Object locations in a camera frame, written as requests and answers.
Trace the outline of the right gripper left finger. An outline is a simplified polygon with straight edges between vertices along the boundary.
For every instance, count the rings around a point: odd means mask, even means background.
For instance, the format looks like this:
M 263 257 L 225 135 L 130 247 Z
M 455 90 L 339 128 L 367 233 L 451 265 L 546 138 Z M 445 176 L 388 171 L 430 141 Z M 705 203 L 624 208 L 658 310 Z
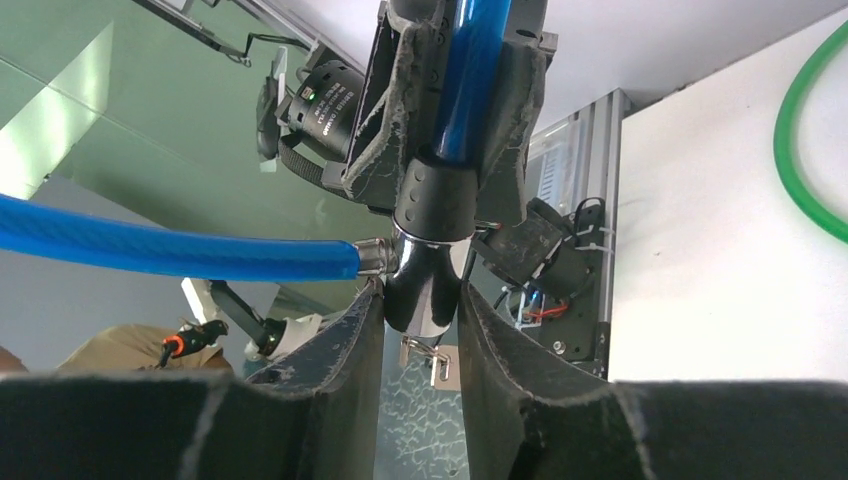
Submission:
M 382 282 L 247 379 L 212 370 L 1 380 L 5 479 L 369 479 L 384 340 Z

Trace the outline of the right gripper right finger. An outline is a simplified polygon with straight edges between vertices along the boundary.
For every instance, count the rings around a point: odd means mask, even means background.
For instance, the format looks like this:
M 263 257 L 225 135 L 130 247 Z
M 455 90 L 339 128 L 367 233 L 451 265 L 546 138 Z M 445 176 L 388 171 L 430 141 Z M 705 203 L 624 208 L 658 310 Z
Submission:
M 843 479 L 847 387 L 608 382 L 464 285 L 461 396 L 474 479 Z

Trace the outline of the silver keys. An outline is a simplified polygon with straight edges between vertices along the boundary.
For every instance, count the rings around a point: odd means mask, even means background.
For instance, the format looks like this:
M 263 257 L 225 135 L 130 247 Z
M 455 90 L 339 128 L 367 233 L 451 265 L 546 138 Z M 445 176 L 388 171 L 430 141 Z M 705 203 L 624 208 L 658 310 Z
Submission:
M 412 354 L 425 358 L 429 365 L 429 384 L 436 390 L 461 390 L 461 372 L 459 349 L 456 345 L 428 345 L 409 335 L 401 336 L 399 361 L 400 367 L 406 367 Z

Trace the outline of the blue cable lock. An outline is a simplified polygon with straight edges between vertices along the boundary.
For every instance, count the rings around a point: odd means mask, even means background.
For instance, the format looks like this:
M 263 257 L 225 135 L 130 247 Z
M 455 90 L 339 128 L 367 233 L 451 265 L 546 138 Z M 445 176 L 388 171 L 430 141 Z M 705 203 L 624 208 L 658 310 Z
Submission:
M 434 160 L 417 187 L 400 195 L 399 232 L 428 244 L 467 244 L 475 229 L 478 179 L 470 148 L 477 114 L 495 78 L 511 4 L 460 1 L 455 10 Z M 283 241 L 200 235 L 108 221 L 9 196 L 1 198 L 1 247 L 29 255 L 155 275 L 257 282 L 352 279 L 365 274 L 343 241 Z

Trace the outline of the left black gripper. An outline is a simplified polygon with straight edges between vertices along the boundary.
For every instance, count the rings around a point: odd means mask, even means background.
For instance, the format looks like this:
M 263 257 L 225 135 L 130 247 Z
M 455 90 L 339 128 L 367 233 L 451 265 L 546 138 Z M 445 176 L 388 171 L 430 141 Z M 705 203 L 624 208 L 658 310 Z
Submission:
M 384 1 L 365 72 L 327 53 L 276 110 L 287 128 L 282 163 L 301 178 L 376 212 L 394 209 L 414 153 L 436 155 L 433 141 L 460 1 Z M 526 218 L 525 170 L 544 103 L 557 35 L 543 31 L 543 1 L 511 3 L 495 78 L 472 142 L 478 173 L 475 219 L 514 226 Z

